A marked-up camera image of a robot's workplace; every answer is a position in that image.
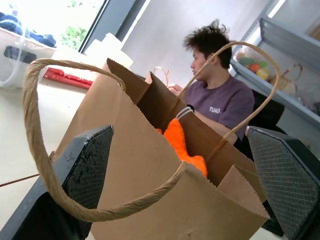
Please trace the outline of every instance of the man's ear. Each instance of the man's ear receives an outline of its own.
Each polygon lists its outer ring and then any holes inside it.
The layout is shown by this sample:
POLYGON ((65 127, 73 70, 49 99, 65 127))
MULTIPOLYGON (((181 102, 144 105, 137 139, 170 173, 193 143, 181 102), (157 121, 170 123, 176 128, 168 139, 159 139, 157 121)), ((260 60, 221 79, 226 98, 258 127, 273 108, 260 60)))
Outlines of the man's ear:
MULTIPOLYGON (((215 54, 215 53, 211 53, 211 54, 207 57, 207 60, 208 60, 209 58, 211 58, 214 54, 215 54)), ((212 59, 211 64, 212 64, 212 65, 216 65, 218 62, 219 62, 219 58, 218 58, 218 56, 215 56, 215 57, 212 59)))

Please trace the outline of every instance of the blue fabric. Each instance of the blue fabric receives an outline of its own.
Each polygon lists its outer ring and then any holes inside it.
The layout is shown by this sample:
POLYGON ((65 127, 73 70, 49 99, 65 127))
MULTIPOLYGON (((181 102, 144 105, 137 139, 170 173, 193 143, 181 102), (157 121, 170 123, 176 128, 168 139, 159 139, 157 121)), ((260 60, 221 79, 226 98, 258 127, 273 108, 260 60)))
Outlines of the blue fabric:
MULTIPOLYGON (((23 34, 22 25, 19 19, 14 15, 4 14, 3 12, 0 12, 0 28, 20 36, 23 34)), ((37 42, 52 48, 55 47, 57 43, 51 34, 37 34, 34 30, 29 30, 28 28, 25 31, 25 37, 27 39, 34 39, 37 42)))

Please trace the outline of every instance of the textured black surface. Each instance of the textured black surface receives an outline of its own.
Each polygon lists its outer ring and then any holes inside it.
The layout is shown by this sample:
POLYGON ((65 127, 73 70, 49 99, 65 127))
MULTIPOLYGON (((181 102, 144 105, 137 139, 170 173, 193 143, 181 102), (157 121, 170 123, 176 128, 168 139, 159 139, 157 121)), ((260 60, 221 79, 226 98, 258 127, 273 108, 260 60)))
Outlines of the textured black surface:
POLYGON ((319 240, 318 159, 300 141, 284 134, 251 127, 248 140, 263 190, 284 234, 289 240, 319 240))
MULTIPOLYGON (((67 195, 90 209, 101 196, 112 136, 112 126, 78 135, 53 166, 67 195)), ((57 205, 39 177, 0 231, 0 240, 84 240, 90 228, 90 222, 57 205)))

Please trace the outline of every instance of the green foliage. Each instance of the green foliage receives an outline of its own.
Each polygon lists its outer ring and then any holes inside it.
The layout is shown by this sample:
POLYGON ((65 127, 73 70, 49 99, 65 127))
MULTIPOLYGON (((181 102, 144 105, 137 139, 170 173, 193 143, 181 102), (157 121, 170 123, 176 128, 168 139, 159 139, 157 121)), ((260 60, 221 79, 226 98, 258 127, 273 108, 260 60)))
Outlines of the green foliage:
POLYGON ((72 49, 78 50, 87 35, 87 30, 82 27, 68 26, 61 36, 61 43, 72 49))

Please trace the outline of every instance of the yellow ball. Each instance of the yellow ball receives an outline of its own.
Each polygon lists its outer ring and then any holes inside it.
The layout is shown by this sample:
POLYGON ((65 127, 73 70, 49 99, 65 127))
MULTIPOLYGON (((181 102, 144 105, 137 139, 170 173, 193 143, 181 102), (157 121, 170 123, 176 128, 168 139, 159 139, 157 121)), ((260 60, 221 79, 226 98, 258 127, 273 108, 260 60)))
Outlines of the yellow ball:
POLYGON ((259 69, 258 71, 256 71, 256 74, 263 80, 267 80, 269 77, 268 71, 265 69, 259 69))

